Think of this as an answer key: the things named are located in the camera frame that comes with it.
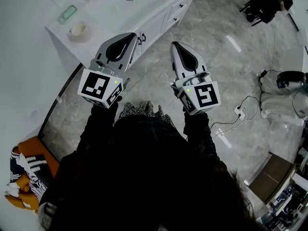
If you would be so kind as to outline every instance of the white wall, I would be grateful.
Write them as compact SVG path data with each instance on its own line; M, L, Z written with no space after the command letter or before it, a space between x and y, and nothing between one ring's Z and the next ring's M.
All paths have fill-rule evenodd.
M308 31L308 0L293 0L291 11L297 26Z
M61 0L0 0L0 229L35 231L32 211L4 198L10 150L38 133L51 104L78 61L56 50L44 28Z

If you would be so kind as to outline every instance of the black sleeve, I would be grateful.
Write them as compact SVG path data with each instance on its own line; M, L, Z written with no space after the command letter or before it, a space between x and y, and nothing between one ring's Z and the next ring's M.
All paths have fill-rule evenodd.
M216 153L215 144L211 137L211 130L208 126L207 113L185 115L184 134L188 136L188 144L191 148L201 147L204 154L212 156L219 160Z
M109 109L93 105L85 130L80 136L78 148L94 141L103 142L110 138L117 108L117 101Z

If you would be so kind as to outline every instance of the chair leg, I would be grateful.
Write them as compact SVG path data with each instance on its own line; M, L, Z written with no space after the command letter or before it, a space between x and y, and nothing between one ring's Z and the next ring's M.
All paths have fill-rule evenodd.
M243 10L247 9L250 6L250 4L246 5L245 7L243 7L240 12L242 12Z
M261 23L261 22L262 22L262 20L259 20L259 21L257 21L256 23L252 24L251 26L255 26L255 25L257 25L257 24L259 24L259 23Z

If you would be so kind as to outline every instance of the cabinet door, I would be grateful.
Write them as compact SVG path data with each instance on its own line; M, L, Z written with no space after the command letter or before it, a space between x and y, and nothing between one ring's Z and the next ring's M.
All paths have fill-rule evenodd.
M166 13L162 13L149 23L141 27L142 52L150 47L159 37Z

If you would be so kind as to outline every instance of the white cloth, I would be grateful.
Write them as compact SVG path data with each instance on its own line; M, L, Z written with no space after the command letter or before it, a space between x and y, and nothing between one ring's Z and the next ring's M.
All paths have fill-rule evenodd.
M271 112L292 119L298 118L297 114L300 118L308 117L307 88L304 89L306 85L290 82L288 87L279 89L276 81L269 77L263 77L261 83L263 91L261 95L262 117L267 117Z

